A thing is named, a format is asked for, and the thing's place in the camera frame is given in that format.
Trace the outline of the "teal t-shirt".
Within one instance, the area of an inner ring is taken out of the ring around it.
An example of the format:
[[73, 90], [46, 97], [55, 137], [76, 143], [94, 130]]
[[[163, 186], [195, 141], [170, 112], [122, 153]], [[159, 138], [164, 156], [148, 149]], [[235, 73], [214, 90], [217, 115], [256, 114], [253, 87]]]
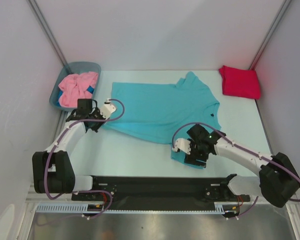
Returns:
[[175, 84], [114, 82], [111, 98], [123, 104], [112, 115], [120, 118], [105, 123], [105, 130], [162, 145], [187, 139], [191, 122], [207, 124], [209, 132], [221, 130], [220, 102], [192, 71]]

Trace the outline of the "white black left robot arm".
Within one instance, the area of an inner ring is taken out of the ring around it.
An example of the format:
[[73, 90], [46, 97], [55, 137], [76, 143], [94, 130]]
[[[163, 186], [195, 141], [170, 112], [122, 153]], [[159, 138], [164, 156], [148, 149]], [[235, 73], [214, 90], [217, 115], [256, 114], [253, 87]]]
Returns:
[[62, 132], [44, 151], [32, 156], [34, 189], [36, 193], [68, 194], [83, 191], [90, 200], [100, 196], [101, 188], [91, 175], [76, 175], [70, 156], [79, 140], [89, 129], [97, 132], [116, 107], [110, 102], [98, 107], [96, 100], [80, 99], [78, 107], [67, 119]]

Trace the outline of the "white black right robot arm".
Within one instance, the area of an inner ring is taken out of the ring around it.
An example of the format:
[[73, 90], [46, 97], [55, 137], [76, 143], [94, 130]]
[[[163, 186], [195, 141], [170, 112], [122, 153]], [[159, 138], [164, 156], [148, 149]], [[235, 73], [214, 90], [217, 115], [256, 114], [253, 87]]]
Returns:
[[289, 157], [255, 152], [229, 139], [225, 133], [195, 124], [188, 131], [188, 139], [178, 138], [174, 150], [185, 153], [187, 164], [205, 166], [210, 155], [232, 160], [251, 171], [252, 177], [235, 173], [220, 188], [221, 196], [232, 201], [238, 195], [264, 197], [270, 204], [282, 208], [300, 188], [300, 177]]

